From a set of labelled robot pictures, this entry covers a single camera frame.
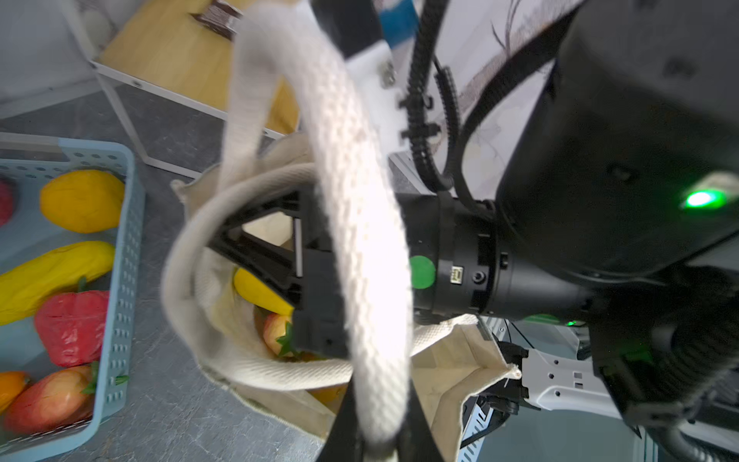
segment wooden shelf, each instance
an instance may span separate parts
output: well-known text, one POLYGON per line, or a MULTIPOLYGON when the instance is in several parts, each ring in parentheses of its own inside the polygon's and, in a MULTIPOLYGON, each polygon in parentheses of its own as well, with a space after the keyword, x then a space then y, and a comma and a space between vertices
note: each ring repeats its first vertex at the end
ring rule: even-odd
MULTIPOLYGON (((232 0, 244 10, 254 0, 232 0)), ((136 79, 227 111, 232 44, 190 13, 209 0, 149 0, 126 23, 97 61, 136 79)), ((299 110, 284 81, 277 89, 266 128, 293 132, 299 110)))

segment bolt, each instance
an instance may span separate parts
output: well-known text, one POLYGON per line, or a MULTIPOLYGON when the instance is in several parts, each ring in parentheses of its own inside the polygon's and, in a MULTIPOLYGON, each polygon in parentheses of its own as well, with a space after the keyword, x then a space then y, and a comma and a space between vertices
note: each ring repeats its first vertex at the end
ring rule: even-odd
POLYGON ((472 282, 474 282, 475 284, 482 284, 483 282, 485 282, 486 277, 487 276, 485 276, 485 273, 483 273, 482 271, 475 271, 472 275, 472 282))
POLYGON ((380 79, 383 88, 395 85, 395 68, 390 61, 380 67, 380 79))

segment gray table surface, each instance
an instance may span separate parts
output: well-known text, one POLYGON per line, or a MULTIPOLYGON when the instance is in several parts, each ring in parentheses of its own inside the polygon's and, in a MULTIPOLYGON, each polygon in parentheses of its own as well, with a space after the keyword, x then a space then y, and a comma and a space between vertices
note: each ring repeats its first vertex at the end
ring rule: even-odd
MULTIPOLYGON (((223 122, 157 96, 118 89, 149 154, 202 171, 217 161, 223 122)), ((102 93, 0 120, 0 131, 117 141, 131 147, 102 93)), ((321 441, 244 407, 198 370, 165 320, 162 265, 182 227, 175 174, 138 163, 146 189, 131 381, 126 406, 76 450, 77 461, 312 461, 321 441)), ((398 191, 415 191, 393 168, 398 191)))

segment green circle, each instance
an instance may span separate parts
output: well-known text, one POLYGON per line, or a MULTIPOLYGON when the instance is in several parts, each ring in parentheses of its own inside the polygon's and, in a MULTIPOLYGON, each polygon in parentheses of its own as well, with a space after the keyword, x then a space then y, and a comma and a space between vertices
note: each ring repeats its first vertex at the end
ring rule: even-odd
POLYGON ((411 285, 414 289, 425 289, 436 281, 436 267, 430 258, 414 255, 410 258, 411 285))

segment blue object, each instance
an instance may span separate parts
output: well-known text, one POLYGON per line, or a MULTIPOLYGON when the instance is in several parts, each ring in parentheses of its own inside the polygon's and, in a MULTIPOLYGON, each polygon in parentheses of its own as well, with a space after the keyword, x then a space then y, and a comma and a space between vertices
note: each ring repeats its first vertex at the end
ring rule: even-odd
POLYGON ((413 0, 401 0, 393 8, 379 14, 382 33, 390 48, 411 38, 418 30, 418 14, 413 0))
MULTIPOLYGON (((44 158, 0 159, 0 178, 15 183, 17 196, 12 218, 0 226, 0 274, 62 245, 88 240, 115 244, 92 418, 21 437, 9 435, 0 428, 0 462, 38 461, 80 446, 98 431, 103 419, 126 403, 127 384, 116 385, 115 377, 128 375, 130 368, 145 193, 136 176, 133 154, 118 143, 2 133, 0 149, 22 150, 30 154, 26 157, 44 158), (52 178, 81 169, 110 171, 126 183, 118 228, 77 234, 59 228, 41 214, 38 202, 41 188, 52 178)), ((49 360, 33 327, 33 317, 0 326, 0 371, 22 370, 37 381, 60 369, 49 360)))

